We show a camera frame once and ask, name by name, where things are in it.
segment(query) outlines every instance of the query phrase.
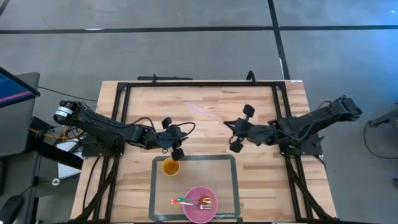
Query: mouse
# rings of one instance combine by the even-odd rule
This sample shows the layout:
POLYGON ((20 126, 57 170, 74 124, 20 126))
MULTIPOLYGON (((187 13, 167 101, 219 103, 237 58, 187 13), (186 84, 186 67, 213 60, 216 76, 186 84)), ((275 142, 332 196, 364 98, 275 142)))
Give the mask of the mouse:
POLYGON ((0 224, 12 224, 24 203, 23 196, 10 197, 0 209, 0 224))

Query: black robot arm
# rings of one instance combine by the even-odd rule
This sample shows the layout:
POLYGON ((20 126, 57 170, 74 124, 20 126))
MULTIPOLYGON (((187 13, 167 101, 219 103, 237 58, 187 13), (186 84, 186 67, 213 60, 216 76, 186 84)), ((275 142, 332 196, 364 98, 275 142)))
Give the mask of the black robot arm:
POLYGON ((230 149, 240 152, 243 148, 241 144, 245 139, 253 142, 257 146, 267 144, 287 144, 292 147, 301 145, 311 135, 327 128, 329 125, 339 121, 356 121, 362 114, 351 98, 342 96, 329 105, 309 112, 303 116, 290 116, 287 118, 269 121, 268 125, 258 125, 249 122, 249 118, 254 115, 254 108, 245 105, 243 113, 245 118, 238 118, 236 121, 225 121, 233 132, 236 140, 231 142, 230 149))
POLYGON ((171 124, 171 118, 162 122, 165 131, 156 132, 153 125, 136 124, 141 118, 131 124, 122 124, 103 115, 95 113, 84 103, 78 101, 61 101, 54 114, 58 124, 76 126, 94 136, 99 144, 110 149, 115 149, 125 142, 144 149, 173 148, 172 157, 179 160, 184 156, 181 148, 182 141, 188 139, 187 133, 180 127, 171 124))

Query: pink bowl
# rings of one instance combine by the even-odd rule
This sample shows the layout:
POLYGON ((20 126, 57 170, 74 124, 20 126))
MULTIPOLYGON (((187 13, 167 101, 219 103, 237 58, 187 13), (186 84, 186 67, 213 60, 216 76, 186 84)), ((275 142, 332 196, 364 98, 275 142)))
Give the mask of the pink bowl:
POLYGON ((185 198, 198 200, 202 196, 207 196, 213 205, 212 209, 200 210, 197 206, 183 205, 184 214, 193 223, 202 224, 207 223, 214 218, 218 208, 217 197, 212 190, 204 186, 194 187, 187 192, 185 198))

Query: wooden table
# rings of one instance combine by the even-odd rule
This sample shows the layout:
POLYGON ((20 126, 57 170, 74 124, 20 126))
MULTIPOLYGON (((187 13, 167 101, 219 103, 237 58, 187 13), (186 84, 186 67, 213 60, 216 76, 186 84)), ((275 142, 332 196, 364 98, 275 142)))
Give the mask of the wooden table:
MULTIPOLYGON (((103 82, 97 113, 111 117, 117 83, 103 82)), ((309 107, 303 83, 286 81, 286 87, 292 114, 300 116, 308 113, 309 107)), ((174 123, 195 122, 196 130, 183 143, 185 155, 232 154, 236 158, 241 217, 244 221, 294 220, 285 161, 279 153, 279 147, 265 145, 257 147, 245 141, 245 147, 239 154, 231 152, 228 148, 231 130, 222 122, 243 117, 242 109, 245 104, 250 104, 256 109, 251 119, 252 123, 266 124, 268 120, 276 118, 272 91, 266 86, 137 87, 131 89, 126 123, 143 116, 152 118, 157 129, 162 129, 160 122, 167 116, 170 116, 174 123)), ((118 120, 122 106, 123 100, 119 105, 118 120)), ((183 131, 188 131, 190 128, 187 125, 183 131)), ((126 146, 119 164, 112 222, 151 222, 148 217, 150 174, 152 160, 156 156, 164 154, 160 149, 147 151, 126 146)), ((83 196, 94 160, 95 158, 89 158, 84 161, 71 218, 81 213, 83 196)), ((335 208, 322 163, 313 156, 302 156, 302 161, 309 191, 325 211, 335 217, 335 208)), ((101 163, 102 159, 95 167, 86 204, 90 202, 98 188, 101 163)), ((305 217, 302 194, 299 189, 297 192, 301 213, 305 217)), ((104 217, 107 197, 108 193, 105 192, 100 218, 104 217)))

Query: monitor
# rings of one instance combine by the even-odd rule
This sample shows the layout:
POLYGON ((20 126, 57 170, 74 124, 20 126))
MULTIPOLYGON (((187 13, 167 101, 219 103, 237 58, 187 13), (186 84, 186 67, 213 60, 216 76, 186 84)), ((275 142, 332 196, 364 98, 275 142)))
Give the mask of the monitor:
POLYGON ((40 96, 40 93, 0 67, 0 108, 40 96))

